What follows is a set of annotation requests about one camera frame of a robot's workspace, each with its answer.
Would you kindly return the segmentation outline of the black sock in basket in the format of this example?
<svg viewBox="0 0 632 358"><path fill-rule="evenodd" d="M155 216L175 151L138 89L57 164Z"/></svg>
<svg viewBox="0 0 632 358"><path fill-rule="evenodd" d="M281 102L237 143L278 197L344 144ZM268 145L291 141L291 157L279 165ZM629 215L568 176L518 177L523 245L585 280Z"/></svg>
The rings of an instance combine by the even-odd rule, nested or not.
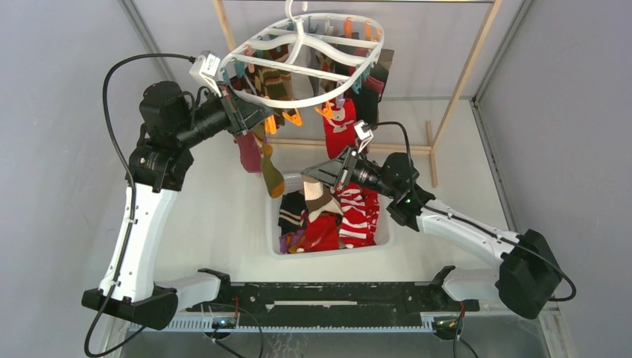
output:
<svg viewBox="0 0 632 358"><path fill-rule="evenodd" d="M278 226L281 235L302 230L306 214L306 201L300 191L290 192L282 197L279 207Z"/></svg>

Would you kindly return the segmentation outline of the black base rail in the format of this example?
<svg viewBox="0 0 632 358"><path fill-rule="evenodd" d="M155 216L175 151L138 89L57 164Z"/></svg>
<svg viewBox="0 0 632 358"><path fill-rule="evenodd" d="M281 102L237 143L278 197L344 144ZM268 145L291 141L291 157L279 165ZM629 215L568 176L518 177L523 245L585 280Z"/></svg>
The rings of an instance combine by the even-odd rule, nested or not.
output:
<svg viewBox="0 0 632 358"><path fill-rule="evenodd" d="M431 282L234 283L221 275L219 296L191 313L226 313L245 327L263 329L422 328L422 316L476 312L475 300L459 303L438 279Z"/></svg>

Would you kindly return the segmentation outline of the white round clip hanger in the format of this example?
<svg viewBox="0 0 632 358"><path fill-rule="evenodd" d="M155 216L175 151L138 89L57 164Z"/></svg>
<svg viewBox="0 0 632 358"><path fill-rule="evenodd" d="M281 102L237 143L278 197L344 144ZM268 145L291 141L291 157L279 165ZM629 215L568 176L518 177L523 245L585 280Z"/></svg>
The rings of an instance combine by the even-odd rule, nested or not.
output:
<svg viewBox="0 0 632 358"><path fill-rule="evenodd" d="M239 92L243 99L279 109L314 107L340 97L347 90L358 92L370 68L377 63L385 43L384 28L374 19L339 13L292 14L292 1L285 3L285 19L275 22L232 50L220 62L218 74L228 78L232 64L241 67L254 65L281 69L302 79L333 82L335 88L310 98L280 101ZM289 56L284 63L263 60L253 55L254 50L270 50L287 45ZM326 59L350 69L348 75L334 70L316 69L308 64L308 51L316 51Z"/></svg>

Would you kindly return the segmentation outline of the red santa sock in basket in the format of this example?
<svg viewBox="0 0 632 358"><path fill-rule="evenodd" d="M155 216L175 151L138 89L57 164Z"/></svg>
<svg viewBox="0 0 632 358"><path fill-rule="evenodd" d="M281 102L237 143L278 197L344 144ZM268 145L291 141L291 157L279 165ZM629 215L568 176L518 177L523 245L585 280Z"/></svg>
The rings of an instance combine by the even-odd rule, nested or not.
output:
<svg viewBox="0 0 632 358"><path fill-rule="evenodd" d="M339 215L324 213L309 222L304 230L301 248L306 252L332 251L340 248Z"/></svg>

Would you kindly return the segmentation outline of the pink and purple hanging sock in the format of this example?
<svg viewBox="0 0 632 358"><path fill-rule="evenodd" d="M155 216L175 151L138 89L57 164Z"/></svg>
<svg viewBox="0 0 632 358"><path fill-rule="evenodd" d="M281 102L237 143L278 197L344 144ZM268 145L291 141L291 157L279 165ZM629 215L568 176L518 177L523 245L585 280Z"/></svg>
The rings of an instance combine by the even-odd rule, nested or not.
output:
<svg viewBox="0 0 632 358"><path fill-rule="evenodd" d="M262 156L253 132L243 136L234 136L233 142L237 144L241 166L247 173L261 174Z"/></svg>

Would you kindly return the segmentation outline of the red white striped sock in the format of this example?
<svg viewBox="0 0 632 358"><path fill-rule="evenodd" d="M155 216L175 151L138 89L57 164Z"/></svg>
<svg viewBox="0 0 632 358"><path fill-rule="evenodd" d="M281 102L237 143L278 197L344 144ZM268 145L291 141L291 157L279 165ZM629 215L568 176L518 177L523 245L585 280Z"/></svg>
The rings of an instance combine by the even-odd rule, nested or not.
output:
<svg viewBox="0 0 632 358"><path fill-rule="evenodd" d="M375 232L379 219L378 194L350 183L337 191L343 211L338 235L345 247L361 248L376 245Z"/></svg>

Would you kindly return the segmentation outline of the white plastic laundry basket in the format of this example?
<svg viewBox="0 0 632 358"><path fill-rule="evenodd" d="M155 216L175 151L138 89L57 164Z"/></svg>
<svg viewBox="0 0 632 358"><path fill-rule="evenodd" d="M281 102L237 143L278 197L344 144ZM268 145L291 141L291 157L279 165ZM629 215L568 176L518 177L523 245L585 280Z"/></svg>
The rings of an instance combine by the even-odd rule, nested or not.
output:
<svg viewBox="0 0 632 358"><path fill-rule="evenodd" d="M284 181L284 194L267 199L266 239L272 257L299 259L364 253L386 249L394 243L387 200L376 192L351 184L332 196L341 204L342 215L323 211L312 221L302 176L285 174Z"/></svg>

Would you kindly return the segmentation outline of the red santa hanging sock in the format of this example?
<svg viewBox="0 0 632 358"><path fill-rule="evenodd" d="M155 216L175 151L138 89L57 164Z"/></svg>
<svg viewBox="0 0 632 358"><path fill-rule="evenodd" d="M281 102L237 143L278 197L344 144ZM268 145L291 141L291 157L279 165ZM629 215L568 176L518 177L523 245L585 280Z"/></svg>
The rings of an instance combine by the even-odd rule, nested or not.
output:
<svg viewBox="0 0 632 358"><path fill-rule="evenodd" d="M356 108L351 98L346 98L342 107L336 107L331 101L334 117L323 118L325 146L329 159L337 157L348 145L356 143L354 124L356 123Z"/></svg>

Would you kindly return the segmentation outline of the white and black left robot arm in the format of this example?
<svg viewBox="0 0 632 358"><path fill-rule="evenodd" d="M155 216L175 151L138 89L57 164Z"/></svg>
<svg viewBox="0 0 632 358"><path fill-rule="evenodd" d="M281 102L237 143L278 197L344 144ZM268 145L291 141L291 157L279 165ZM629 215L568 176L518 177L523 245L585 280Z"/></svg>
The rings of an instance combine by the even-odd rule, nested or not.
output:
<svg viewBox="0 0 632 358"><path fill-rule="evenodd" d="M227 309L233 291L222 274L201 269L164 283L154 267L166 220L193 164L191 149L226 131L243 135L272 114L272 109L244 100L229 87L202 104L189 104L173 81L149 86L139 105L142 138L126 170L124 219L110 266L99 285L83 293L84 307L154 330L166 328L175 314L206 302Z"/></svg>

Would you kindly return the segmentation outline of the wooden drying rack frame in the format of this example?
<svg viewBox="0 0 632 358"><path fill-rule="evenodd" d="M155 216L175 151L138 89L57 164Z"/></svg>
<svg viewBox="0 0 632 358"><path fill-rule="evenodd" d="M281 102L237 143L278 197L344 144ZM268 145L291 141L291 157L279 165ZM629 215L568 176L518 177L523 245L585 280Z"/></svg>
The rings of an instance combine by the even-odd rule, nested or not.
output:
<svg viewBox="0 0 632 358"><path fill-rule="evenodd" d="M436 151L458 101L468 98L465 89L477 59L488 38L501 1L362 1L362 13L376 20L385 31L382 49L395 51L386 84L386 98L394 101L446 101L440 124L426 127L433 187L438 185ZM454 11L439 11L440 6L480 7L481 24L473 35L469 51L453 54L450 46L458 40L452 34L460 28ZM317 13L336 13L321 11Z"/></svg>

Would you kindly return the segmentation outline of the orange clothespin clip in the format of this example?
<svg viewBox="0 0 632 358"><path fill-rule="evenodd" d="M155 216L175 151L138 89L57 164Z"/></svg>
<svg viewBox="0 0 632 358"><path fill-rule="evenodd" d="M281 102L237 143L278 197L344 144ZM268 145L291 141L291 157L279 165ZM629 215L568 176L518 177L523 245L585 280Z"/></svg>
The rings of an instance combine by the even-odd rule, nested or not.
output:
<svg viewBox="0 0 632 358"><path fill-rule="evenodd" d="M330 120L334 117L332 103L330 101L325 101L321 106L314 107L314 109L325 119Z"/></svg>
<svg viewBox="0 0 632 358"><path fill-rule="evenodd" d="M274 114L270 115L264 121L265 133L274 135L277 133L277 121Z"/></svg>
<svg viewBox="0 0 632 358"><path fill-rule="evenodd" d="M284 118L284 120L290 122L293 125L296 125L297 127L303 125L302 117L297 109L284 110L282 112L282 117Z"/></svg>

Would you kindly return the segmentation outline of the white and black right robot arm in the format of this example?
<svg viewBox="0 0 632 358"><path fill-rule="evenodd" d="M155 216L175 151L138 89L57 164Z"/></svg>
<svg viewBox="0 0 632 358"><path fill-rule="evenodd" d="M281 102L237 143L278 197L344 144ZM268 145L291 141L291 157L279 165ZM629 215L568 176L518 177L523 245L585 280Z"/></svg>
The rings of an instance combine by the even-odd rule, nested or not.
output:
<svg viewBox="0 0 632 358"><path fill-rule="evenodd" d="M459 301L500 300L517 315L535 319L567 278L541 233L501 230L465 216L422 189L419 172L405 152L379 165L357 148L304 169L302 175L330 189L355 184L389 198L390 217L400 226L442 237L487 264L486 269L451 268L434 286L431 300L439 310Z"/></svg>

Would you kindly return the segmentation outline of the olive and orange sock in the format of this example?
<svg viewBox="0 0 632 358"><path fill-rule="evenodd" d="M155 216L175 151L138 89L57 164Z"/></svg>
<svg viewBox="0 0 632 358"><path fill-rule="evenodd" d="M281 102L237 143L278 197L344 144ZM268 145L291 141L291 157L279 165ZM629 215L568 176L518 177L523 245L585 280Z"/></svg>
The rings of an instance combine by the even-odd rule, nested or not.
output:
<svg viewBox="0 0 632 358"><path fill-rule="evenodd" d="M272 163L273 148L267 141L265 126L257 125L253 135L261 157L260 171L264 179L268 195L271 198L280 197L285 191L285 180L281 172Z"/></svg>

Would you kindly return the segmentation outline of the tan brown sock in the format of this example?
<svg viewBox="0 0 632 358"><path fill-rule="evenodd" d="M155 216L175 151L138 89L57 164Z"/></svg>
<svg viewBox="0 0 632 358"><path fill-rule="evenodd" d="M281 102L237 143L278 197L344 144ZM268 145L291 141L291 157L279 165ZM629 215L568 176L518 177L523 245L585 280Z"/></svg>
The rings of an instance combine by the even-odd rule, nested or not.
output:
<svg viewBox="0 0 632 358"><path fill-rule="evenodd" d="M323 213L344 214L340 203L320 181L307 175L301 177L309 222L316 221Z"/></svg>

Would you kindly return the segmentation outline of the black hanging sock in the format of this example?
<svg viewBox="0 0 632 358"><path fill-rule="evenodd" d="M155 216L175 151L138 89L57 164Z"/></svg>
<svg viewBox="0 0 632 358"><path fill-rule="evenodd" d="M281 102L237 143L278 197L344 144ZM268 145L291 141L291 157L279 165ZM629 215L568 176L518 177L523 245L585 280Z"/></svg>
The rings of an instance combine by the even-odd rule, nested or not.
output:
<svg viewBox="0 0 632 358"><path fill-rule="evenodd" d="M368 77L361 82L358 93L349 92L355 106L356 118L374 126L379 121L379 102L385 91L390 69L394 58L394 50L382 49L377 63L370 68Z"/></svg>

